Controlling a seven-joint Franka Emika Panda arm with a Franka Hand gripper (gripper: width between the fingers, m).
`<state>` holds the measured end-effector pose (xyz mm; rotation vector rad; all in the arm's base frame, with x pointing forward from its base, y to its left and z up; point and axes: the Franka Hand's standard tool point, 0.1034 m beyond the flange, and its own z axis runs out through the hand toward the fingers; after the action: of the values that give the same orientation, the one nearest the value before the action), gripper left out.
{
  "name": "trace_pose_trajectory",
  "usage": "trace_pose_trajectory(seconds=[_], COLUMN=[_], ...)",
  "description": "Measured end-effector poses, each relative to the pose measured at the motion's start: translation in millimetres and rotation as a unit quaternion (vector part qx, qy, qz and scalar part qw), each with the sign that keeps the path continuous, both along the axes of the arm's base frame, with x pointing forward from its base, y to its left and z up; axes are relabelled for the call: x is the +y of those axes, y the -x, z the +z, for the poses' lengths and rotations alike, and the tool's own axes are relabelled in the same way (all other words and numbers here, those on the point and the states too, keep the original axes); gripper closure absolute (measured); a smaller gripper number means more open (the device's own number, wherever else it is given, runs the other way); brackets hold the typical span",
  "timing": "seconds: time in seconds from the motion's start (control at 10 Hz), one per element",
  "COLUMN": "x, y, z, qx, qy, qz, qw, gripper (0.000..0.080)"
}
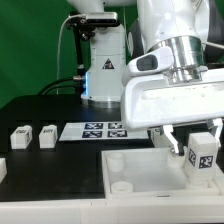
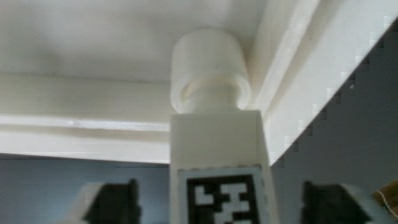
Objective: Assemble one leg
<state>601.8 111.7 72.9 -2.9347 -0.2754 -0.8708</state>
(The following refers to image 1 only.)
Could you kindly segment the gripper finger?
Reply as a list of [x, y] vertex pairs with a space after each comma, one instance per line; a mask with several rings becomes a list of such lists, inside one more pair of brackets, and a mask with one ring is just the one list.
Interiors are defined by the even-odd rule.
[[220, 136], [223, 129], [223, 121], [221, 118], [209, 119], [207, 121], [207, 127], [210, 130], [213, 137], [217, 140], [218, 146], [221, 146]]
[[163, 143], [170, 148], [170, 152], [174, 156], [184, 156], [184, 147], [180, 144], [175, 137], [172, 135], [173, 126], [172, 125], [163, 125], [162, 126], [162, 141]]

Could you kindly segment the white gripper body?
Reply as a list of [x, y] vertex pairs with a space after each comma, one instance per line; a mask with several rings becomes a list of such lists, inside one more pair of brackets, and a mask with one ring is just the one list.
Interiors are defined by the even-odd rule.
[[165, 75], [132, 79], [121, 98], [126, 129], [148, 129], [224, 117], [224, 68], [202, 73], [199, 82], [170, 85]]

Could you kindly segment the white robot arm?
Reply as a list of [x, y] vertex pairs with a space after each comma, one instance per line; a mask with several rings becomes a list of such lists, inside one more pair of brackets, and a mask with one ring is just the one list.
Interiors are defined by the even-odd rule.
[[183, 154], [176, 125], [224, 118], [224, 68], [204, 55], [216, 26], [212, 0], [68, 0], [91, 46], [83, 103], [117, 106], [131, 131]]

